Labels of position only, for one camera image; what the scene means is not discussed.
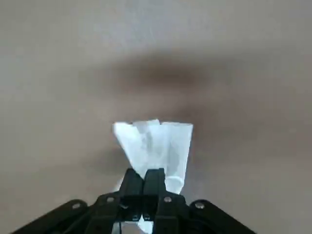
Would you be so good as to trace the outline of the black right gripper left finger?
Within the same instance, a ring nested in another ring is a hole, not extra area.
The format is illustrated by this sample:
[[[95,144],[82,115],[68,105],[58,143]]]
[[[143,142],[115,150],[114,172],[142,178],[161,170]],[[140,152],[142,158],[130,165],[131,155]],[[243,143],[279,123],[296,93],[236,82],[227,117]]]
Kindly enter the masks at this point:
[[[116,192],[100,195],[94,204],[81,199],[70,200],[36,218],[14,234],[110,234],[118,217],[122,193],[129,182],[136,182],[134,194],[139,195],[143,179],[134,169],[127,169],[122,185]]]

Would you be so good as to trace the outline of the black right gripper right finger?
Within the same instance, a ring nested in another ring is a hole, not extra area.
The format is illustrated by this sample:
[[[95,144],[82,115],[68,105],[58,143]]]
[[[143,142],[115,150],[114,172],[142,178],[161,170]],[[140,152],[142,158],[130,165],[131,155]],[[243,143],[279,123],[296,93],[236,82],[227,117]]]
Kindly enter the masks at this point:
[[[211,202],[166,190],[163,168],[149,169],[143,185],[143,218],[154,234],[253,234],[254,231]]]

